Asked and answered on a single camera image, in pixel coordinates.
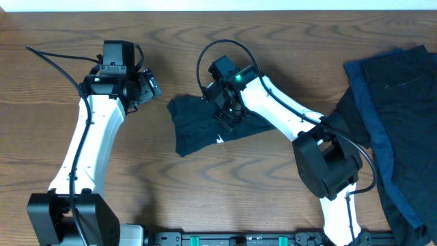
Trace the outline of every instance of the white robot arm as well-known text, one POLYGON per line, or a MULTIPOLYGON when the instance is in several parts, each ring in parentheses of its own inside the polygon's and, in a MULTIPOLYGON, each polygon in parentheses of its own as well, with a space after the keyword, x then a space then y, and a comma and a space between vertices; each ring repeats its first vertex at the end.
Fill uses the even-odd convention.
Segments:
MULTIPOLYGON (((76 170, 75 194, 89 189, 90 193, 98 193, 104 198, 104 178, 108 160, 118 128, 124 121, 124 107, 119 98, 111 99, 107 95, 91 95, 86 99, 92 112, 92 124, 83 144, 76 170)), ((76 130, 68 148, 64 164, 62 164, 56 178, 48 190, 55 190, 56 194, 69 193, 69 178, 71 166, 77 147, 81 140, 87 109, 83 99, 79 103, 79 118, 76 130)))
MULTIPOLYGON (((271 93, 275 94, 287 105, 301 114, 305 114, 308 118, 320 122, 320 118, 323 116, 321 113, 311 111, 298 104, 295 100, 277 89, 267 76, 264 76, 263 80, 271 90, 271 93)), ((241 98, 247 109, 262 115, 290 141, 295 140, 300 132, 307 132, 314 127, 313 124, 302 120, 296 114, 280 105, 273 97, 269 96, 259 78, 246 84, 246 88, 241 91, 241 98)), ((355 188, 356 184, 349 184, 337 194, 337 198, 334 200, 330 201, 327 197, 320 199, 325 221, 324 233, 336 245, 347 245, 352 241, 345 196, 347 192, 354 191, 355 188)), ((356 221, 354 196, 351 195, 350 199, 354 235, 357 237, 361 228, 356 221)))

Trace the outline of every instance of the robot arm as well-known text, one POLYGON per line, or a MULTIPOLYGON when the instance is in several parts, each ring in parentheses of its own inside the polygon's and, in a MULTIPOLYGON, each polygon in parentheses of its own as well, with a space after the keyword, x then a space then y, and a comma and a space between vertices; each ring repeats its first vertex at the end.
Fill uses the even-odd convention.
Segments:
MULTIPOLYGON (((327 135, 323 129, 299 115, 347 130, 342 117, 333 113, 325 118, 321 113, 305 108, 276 88, 265 75, 262 85, 254 67, 240 70, 226 56, 213 62, 209 72, 216 81, 216 85, 206 90, 207 99, 218 106, 214 116, 225 128, 232 130, 244 120, 244 115, 255 112, 279 129, 293 143, 299 176, 310 191, 320 198, 325 235, 336 245, 350 243, 352 234, 345 197, 347 192, 356 188, 354 183, 358 180, 356 173, 362 167, 361 159, 348 143, 327 135), (285 108, 278 100, 295 112, 285 108), (322 152, 318 145, 324 141, 333 144, 322 152)), ((352 226, 357 237, 361 229, 356 222, 353 196, 350 199, 352 226)))
MULTIPOLYGON (((277 95, 277 97, 287 103, 287 105, 301 114, 305 114, 308 118, 320 122, 320 118, 323 116, 321 113, 311 111, 298 104, 295 100, 277 89, 267 76, 264 76, 263 80, 266 86, 272 90, 272 93, 277 95)), ((313 124, 302 120, 296 114, 292 113, 269 96, 259 78, 252 80, 246 85, 246 88, 241 91, 241 98, 247 109, 262 115, 266 120, 279 129, 290 141, 297 139, 300 132, 308 132, 314 127, 313 124)), ((334 200, 331 201, 327 197, 320 199, 325 221, 324 232, 336 245, 347 245, 352 241, 349 228, 348 210, 344 198, 347 192, 354 191, 355 188, 356 184, 349 184, 337 194, 337 198, 334 200)), ((361 228, 356 221, 354 198, 353 196, 350 198, 352 224, 354 227, 354 235, 357 237, 361 228)))
MULTIPOLYGON (((277 95, 283 102, 316 122, 320 122, 320 118, 323 117, 321 113, 311 111, 298 104, 295 100, 276 88, 267 76, 264 76, 263 80, 272 90, 272 93, 277 95)), ((299 132, 307 132, 314 127, 313 124, 302 120, 269 96, 259 78, 254 79, 246 85, 246 88, 241 91, 241 99, 247 109, 262 115, 290 141, 295 140, 299 132)))
MULTIPOLYGON (((77 164, 74 193, 81 194, 83 189, 87 189, 89 193, 98 193, 104 197, 104 178, 109 156, 115 135, 126 114, 119 98, 112 99, 107 95, 91 95, 86 100, 91 107, 92 124, 77 164)), ((69 193, 68 174, 85 128, 86 119, 87 109, 83 99, 81 99, 76 130, 64 164, 48 188, 48 190, 54 189, 56 194, 69 193)))
POLYGON ((139 46, 125 41, 105 41, 103 60, 99 58, 99 64, 79 85, 83 98, 64 164, 48 193, 32 194, 27 205, 40 245, 82 245, 83 238, 91 245, 144 244, 144 229, 140 225, 120 224, 103 199, 112 145, 125 116, 162 93, 150 70, 139 72, 142 65, 143 53, 139 46), (137 65, 134 47, 141 54, 137 65), (92 122, 77 161, 74 190, 70 191, 73 160, 87 124, 88 110, 84 100, 89 103, 92 122), (71 210, 71 195, 78 215, 65 217, 64 214, 71 210), (82 225, 82 235, 76 229, 79 228, 77 220, 82 225))

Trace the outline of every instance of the wooden table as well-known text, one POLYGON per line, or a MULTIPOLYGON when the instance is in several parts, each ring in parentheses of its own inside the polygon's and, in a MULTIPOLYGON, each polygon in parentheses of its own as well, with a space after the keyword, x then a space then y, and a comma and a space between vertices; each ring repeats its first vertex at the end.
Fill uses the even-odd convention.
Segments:
MULTIPOLYGON (((43 193, 64 160, 79 97, 54 68, 25 50, 93 57, 103 40, 141 45, 163 95, 141 105, 120 127, 105 199, 122 223, 153 230, 294 231, 320 229, 318 199, 296 173, 292 145, 279 131, 208 146, 184 158, 166 105, 200 95, 195 65, 203 47, 230 38, 252 51, 262 70, 308 108, 330 113, 346 88, 344 62, 396 47, 437 51, 435 12, 111 12, 0 14, 0 244, 36 245, 27 216, 31 193, 43 193)), ((227 54, 220 44, 201 65, 227 54)), ((53 58, 76 81, 93 66, 53 58)), ((358 187, 371 182, 365 163, 358 187)), ((363 228, 389 230, 376 189, 356 198, 363 228)))

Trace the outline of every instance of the camera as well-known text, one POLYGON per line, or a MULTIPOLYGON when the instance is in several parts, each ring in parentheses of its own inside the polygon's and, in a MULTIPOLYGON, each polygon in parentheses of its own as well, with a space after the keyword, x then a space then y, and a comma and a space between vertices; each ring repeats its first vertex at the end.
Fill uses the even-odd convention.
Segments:
POLYGON ((239 69, 226 55, 212 62, 208 72, 215 83, 211 83, 204 90, 207 100, 217 106, 214 117, 221 126, 233 131, 243 121, 245 115, 250 113, 244 108, 240 92, 247 83, 256 79, 258 74, 253 66, 239 69))
POLYGON ((143 52, 138 44, 122 40, 105 40, 103 56, 80 84, 86 96, 108 95, 119 98, 125 113, 138 110, 138 105, 162 94, 156 78, 150 69, 139 71, 144 63, 143 52), (135 48, 141 60, 135 65, 135 48))

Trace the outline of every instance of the black cable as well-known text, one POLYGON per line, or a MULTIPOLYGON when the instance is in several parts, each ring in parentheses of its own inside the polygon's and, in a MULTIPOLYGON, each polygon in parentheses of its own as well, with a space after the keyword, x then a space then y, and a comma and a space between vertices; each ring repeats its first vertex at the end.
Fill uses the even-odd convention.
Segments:
POLYGON ((141 59, 138 61, 137 65, 135 65, 135 72, 138 72, 144 65, 144 54, 143 54, 143 51, 141 50, 141 47, 139 46, 139 44, 135 44, 134 46, 135 46, 135 48, 137 48, 137 50, 141 56, 141 59))
POLYGON ((76 201, 75 201, 75 198, 74 198, 74 181, 76 180, 76 169, 77 169, 76 167, 77 167, 77 163, 78 163, 79 157, 81 155, 81 150, 82 150, 83 144, 84 144, 85 139, 86 139, 87 134, 88 134, 89 126, 91 125, 91 107, 89 106, 88 99, 86 98, 86 96, 82 92, 82 90, 79 87, 79 85, 76 83, 76 81, 74 81, 74 79, 70 75, 67 74, 66 71, 64 71, 61 67, 59 67, 53 61, 51 61, 49 58, 45 57, 43 55, 44 52, 40 52, 40 51, 30 47, 30 46, 26 46, 26 49, 28 49, 29 51, 35 53, 37 56, 41 57, 44 61, 46 61, 48 64, 52 65, 60 73, 62 73, 62 75, 65 76, 71 82, 71 84, 73 84, 73 86, 76 88, 77 92, 79 93, 79 95, 83 99, 83 102, 85 103, 85 107, 87 108, 87 120, 85 122, 85 130, 83 131, 83 134, 82 134, 82 137, 81 137, 81 141, 79 142, 76 154, 74 155, 73 164, 71 166, 71 172, 68 175, 69 175, 69 178, 70 178, 70 195, 69 195, 69 197, 70 197, 70 208, 71 208, 71 212, 73 214, 74 223, 76 224, 76 228, 77 228, 77 230, 79 232, 79 235, 82 238, 83 244, 85 246, 88 246, 89 243, 88 243, 88 240, 87 240, 87 238, 85 236, 85 233, 83 231, 83 228, 82 228, 82 225, 81 225, 81 221, 79 220, 78 210, 76 208, 76 201))
POLYGON ((287 105, 286 103, 284 103, 281 99, 279 99, 278 97, 276 97, 273 93, 272 90, 270 88, 267 88, 266 84, 264 83, 264 80, 262 78, 262 74, 261 74, 261 70, 259 69, 257 62, 255 61, 255 58, 252 56, 252 53, 250 52, 250 50, 248 50, 248 48, 246 48, 243 44, 236 42, 234 40, 216 40, 212 43, 210 43, 209 45, 207 45, 207 47, 205 47, 202 51, 202 53, 199 56, 199 59, 197 60, 197 67, 196 67, 196 75, 197 75, 197 83, 199 84, 200 90, 202 91, 203 97, 206 98, 206 93, 204 92, 204 89, 201 86, 200 83, 200 78, 199 78, 199 67, 200 67, 200 61, 201 58, 203 57, 203 54, 214 44, 218 44, 221 42, 229 42, 232 44, 236 44, 238 46, 240 46, 242 49, 244 49, 244 51, 246 51, 247 55, 249 55, 249 57, 252 60, 253 66, 255 67, 259 80, 261 81, 261 84, 263 86, 263 88, 266 90, 266 92, 268 93, 269 96, 271 96, 273 99, 275 99, 280 105, 282 105, 283 107, 285 107, 286 109, 290 110, 292 113, 294 113, 295 115, 297 115, 298 117, 300 117, 302 120, 311 123, 315 126, 319 126, 320 128, 322 128, 323 130, 325 130, 328 133, 334 134, 344 140, 346 140, 347 142, 349 142, 350 144, 352 144, 366 159, 366 161, 369 163, 372 174, 373 174, 373 181, 372 183, 364 189, 360 189, 360 190, 356 190, 356 191, 351 191, 351 192, 347 192, 346 193, 346 203, 348 205, 348 215, 349 215, 349 226, 350 226, 350 230, 351 230, 351 235, 352 235, 352 243, 353 245, 355 245, 355 237, 354 237, 354 233, 353 233, 353 227, 352 227, 352 216, 351 216, 351 210, 350 210, 350 195, 354 195, 354 194, 359 194, 359 193, 364 193, 367 191, 370 191, 371 189, 373 189, 376 185, 376 179, 377 179, 377 173, 375 170, 375 165, 373 164, 373 161, 370 159, 369 155, 354 141, 352 141, 347 135, 340 133, 339 131, 336 131, 335 129, 329 127, 329 126, 325 126, 323 124, 320 124, 319 122, 316 122, 315 120, 312 120, 310 118, 308 118, 305 114, 302 114, 300 112, 298 112, 297 110, 291 108, 289 105, 287 105))
POLYGON ((49 52, 45 52, 45 51, 38 51, 38 52, 43 54, 43 55, 49 55, 49 56, 60 57, 60 58, 68 58, 68 59, 83 59, 83 60, 90 61, 90 62, 96 62, 98 64, 98 60, 88 58, 88 57, 78 57, 78 56, 74 56, 74 55, 60 55, 60 54, 49 53, 49 52))

